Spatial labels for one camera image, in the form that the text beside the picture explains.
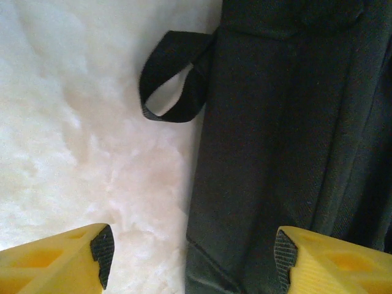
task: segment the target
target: black rubber pad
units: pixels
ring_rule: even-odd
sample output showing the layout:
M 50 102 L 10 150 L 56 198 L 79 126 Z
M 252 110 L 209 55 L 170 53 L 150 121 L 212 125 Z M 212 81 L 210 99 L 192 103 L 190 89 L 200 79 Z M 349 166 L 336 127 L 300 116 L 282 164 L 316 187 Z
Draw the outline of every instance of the black rubber pad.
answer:
M 99 263 L 99 280 L 103 288 L 108 285 L 111 262 L 115 253 L 113 232 L 107 225 L 90 243 L 92 257 Z
M 287 294 L 290 288 L 290 269 L 295 266 L 298 248 L 282 230 L 276 236 L 274 256 L 282 293 Z

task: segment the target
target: white fluffy rug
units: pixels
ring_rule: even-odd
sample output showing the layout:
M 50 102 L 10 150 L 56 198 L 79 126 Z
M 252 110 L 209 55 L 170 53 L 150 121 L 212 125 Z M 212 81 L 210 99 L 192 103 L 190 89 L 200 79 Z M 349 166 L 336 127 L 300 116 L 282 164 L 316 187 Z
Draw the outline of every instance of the white fluffy rug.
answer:
M 141 115 L 169 30 L 211 32 L 220 0 L 0 0 L 0 250 L 106 222 L 107 294 L 183 293 L 197 125 Z M 166 93 L 175 98 L 181 79 Z

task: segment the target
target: black backpack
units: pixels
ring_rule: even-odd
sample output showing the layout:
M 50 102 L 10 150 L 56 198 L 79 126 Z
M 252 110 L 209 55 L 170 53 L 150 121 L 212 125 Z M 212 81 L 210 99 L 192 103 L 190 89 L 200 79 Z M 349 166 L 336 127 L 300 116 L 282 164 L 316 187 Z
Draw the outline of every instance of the black backpack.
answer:
M 206 105 L 187 228 L 187 294 L 286 293 L 290 225 L 392 251 L 392 1 L 223 1 L 214 34 L 168 32 L 140 78 L 148 119 Z M 178 103 L 149 96 L 189 64 Z

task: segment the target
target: backpack strap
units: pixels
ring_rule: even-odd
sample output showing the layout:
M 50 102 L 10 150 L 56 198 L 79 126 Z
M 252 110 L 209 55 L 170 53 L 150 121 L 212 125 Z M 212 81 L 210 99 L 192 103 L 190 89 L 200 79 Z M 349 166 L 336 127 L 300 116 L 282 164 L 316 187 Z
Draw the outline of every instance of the backpack strap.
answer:
M 149 56 L 139 81 L 143 115 L 153 121 L 185 123 L 202 110 L 208 90 L 209 69 L 215 34 L 169 31 Z M 162 116 L 155 115 L 146 103 L 149 97 L 189 64 L 183 92 L 177 103 Z

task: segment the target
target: yellow plastic piece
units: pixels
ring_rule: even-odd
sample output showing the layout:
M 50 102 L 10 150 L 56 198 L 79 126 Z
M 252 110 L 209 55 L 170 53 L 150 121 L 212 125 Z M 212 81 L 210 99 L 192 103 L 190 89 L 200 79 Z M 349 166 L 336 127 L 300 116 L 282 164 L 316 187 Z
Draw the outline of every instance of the yellow plastic piece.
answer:
M 93 224 L 1 251 L 0 294 L 102 293 L 91 241 L 107 227 Z
M 392 294 L 392 255 L 295 227 L 288 294 Z

